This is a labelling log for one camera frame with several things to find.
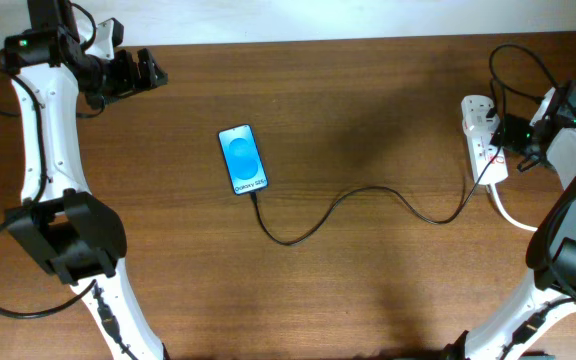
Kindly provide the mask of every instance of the power outlet socket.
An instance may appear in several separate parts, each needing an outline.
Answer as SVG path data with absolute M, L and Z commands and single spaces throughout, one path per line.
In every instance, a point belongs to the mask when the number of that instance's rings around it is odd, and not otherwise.
M 490 140 L 499 126 L 499 116 L 495 113 L 494 116 L 487 117 L 494 106 L 490 98 L 480 95 L 466 96 L 461 102 L 464 117 L 462 127 L 466 134 L 474 181 L 477 181 L 497 153 L 497 147 L 490 145 Z M 506 157 L 501 149 L 495 160 L 488 166 L 479 185 L 496 184 L 507 177 Z

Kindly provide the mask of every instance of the smartphone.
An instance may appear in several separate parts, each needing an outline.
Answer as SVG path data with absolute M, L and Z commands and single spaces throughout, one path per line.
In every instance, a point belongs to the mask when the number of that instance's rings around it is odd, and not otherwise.
M 219 142 L 235 194 L 246 194 L 268 186 L 250 125 L 219 132 Z

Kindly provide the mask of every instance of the blue circle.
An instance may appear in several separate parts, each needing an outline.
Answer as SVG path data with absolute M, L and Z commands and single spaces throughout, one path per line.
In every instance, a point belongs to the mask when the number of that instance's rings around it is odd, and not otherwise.
M 236 177 L 241 180 L 248 180 L 257 175 L 259 166 L 254 157 L 255 151 L 245 139 L 234 139 L 228 148 L 231 157 L 231 171 Z

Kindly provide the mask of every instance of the white background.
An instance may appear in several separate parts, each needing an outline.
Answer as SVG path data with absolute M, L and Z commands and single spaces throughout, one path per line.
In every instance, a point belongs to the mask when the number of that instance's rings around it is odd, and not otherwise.
M 576 0 L 79 0 L 124 45 L 207 44 L 576 30 Z M 29 27 L 0 0 L 0 48 Z

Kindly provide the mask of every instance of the wooden table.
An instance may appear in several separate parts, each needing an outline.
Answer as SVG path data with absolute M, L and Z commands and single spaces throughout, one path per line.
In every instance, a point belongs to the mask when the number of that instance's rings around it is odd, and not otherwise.
M 216 134 L 250 124 L 270 187 L 263 216 L 284 239 L 309 229 L 340 193 L 401 191 L 441 219 L 473 184 L 461 99 L 488 94 L 488 54 L 507 41 L 576 79 L 576 34 L 455 36 L 152 48 L 169 85 L 79 121 L 91 190 L 121 216 L 133 289 L 174 359 L 353 358 L 440 349 L 482 323 L 526 271 L 531 234 L 507 223 L 483 188 L 452 224 L 432 226 L 394 197 L 349 199 L 307 243 L 283 248 L 235 196 Z M 502 76 L 543 94 L 525 57 Z M 16 109 L 0 81 L 0 106 Z M 510 98 L 512 113 L 536 106 Z M 509 168 L 520 159 L 509 156 Z M 0 116 L 0 221 L 23 181 L 20 121 Z M 538 224 L 561 192 L 544 169 L 511 170 L 507 210 Z M 72 296 L 8 235 L 0 303 L 20 311 Z M 576 359 L 576 314 L 535 350 Z M 33 321 L 0 317 L 0 359 L 108 359 L 78 304 Z

